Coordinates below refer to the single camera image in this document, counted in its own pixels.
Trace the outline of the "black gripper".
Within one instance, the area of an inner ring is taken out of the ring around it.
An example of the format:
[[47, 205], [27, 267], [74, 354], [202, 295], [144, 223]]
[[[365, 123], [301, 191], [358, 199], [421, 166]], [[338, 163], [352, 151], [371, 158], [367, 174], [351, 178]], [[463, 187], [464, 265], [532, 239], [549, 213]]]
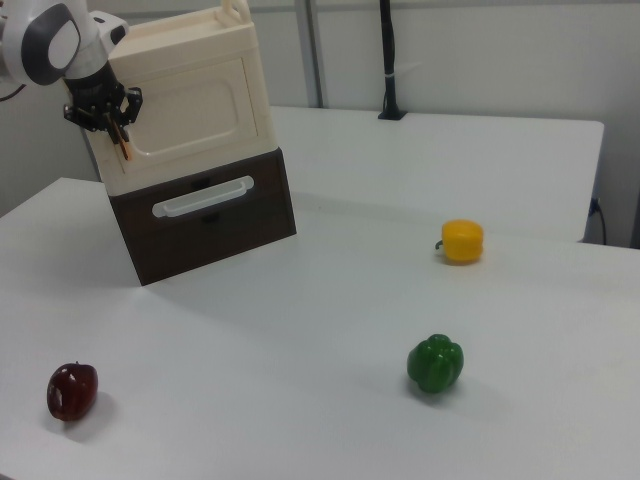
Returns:
[[124, 90], [109, 62], [88, 77], [63, 81], [70, 95], [64, 118], [91, 132], [107, 131], [114, 144], [126, 145], [124, 126], [137, 120], [143, 104], [142, 90]]

